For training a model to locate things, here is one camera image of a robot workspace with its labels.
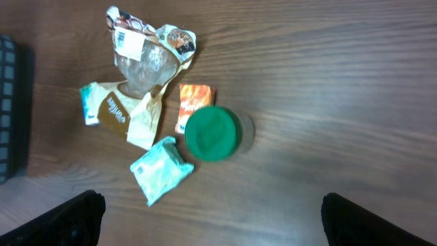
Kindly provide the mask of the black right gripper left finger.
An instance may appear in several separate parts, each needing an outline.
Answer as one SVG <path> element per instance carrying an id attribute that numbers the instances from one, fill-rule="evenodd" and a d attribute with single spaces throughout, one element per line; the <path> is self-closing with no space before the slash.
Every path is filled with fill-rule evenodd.
<path id="1" fill-rule="evenodd" d="M 6 246 L 96 246 L 106 210 L 103 195 L 87 190 L 1 235 Z"/>

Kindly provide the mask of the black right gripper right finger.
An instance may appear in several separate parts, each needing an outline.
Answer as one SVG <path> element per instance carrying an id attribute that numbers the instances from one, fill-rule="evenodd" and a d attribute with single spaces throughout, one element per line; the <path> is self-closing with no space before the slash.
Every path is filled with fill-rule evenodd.
<path id="1" fill-rule="evenodd" d="M 324 196 L 321 218 L 329 246 L 434 246 L 337 193 Z"/>

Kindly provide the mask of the clear brown bread bag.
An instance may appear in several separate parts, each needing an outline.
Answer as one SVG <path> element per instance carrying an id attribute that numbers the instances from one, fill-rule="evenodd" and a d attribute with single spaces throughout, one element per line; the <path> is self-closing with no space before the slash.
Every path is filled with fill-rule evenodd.
<path id="1" fill-rule="evenodd" d="M 128 143 L 149 150 L 158 130 L 162 99 L 170 81 L 186 70 L 197 48 L 197 37 L 174 25 L 155 29 L 111 6 L 106 12 L 119 82 L 97 83 L 88 99 L 99 124 Z"/>

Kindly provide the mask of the green lid jar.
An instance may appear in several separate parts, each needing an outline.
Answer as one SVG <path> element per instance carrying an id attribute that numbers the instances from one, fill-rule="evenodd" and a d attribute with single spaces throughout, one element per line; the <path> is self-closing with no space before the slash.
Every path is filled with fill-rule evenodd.
<path id="1" fill-rule="evenodd" d="M 188 119 L 184 137 L 196 159 L 219 162 L 249 150 L 255 138 L 255 126 L 245 113 L 207 106 Z"/>

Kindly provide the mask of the teal tissue packet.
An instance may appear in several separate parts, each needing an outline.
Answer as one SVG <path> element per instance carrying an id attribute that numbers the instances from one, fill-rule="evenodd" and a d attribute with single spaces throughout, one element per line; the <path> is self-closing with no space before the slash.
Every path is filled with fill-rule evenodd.
<path id="1" fill-rule="evenodd" d="M 93 83 L 82 87 L 79 92 L 81 95 L 82 109 L 83 109 L 83 118 L 86 126 L 95 126 L 99 125 L 98 118 L 96 115 L 90 110 L 88 103 L 88 99 L 90 97 L 91 91 L 93 88 Z"/>

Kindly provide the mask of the orange snack packet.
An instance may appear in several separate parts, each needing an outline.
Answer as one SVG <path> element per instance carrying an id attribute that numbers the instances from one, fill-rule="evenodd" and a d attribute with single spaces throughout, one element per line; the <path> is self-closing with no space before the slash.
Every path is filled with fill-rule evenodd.
<path id="1" fill-rule="evenodd" d="M 180 84 L 180 110 L 176 133 L 184 134 L 186 123 L 198 109 L 214 104 L 216 89 L 208 85 Z"/>

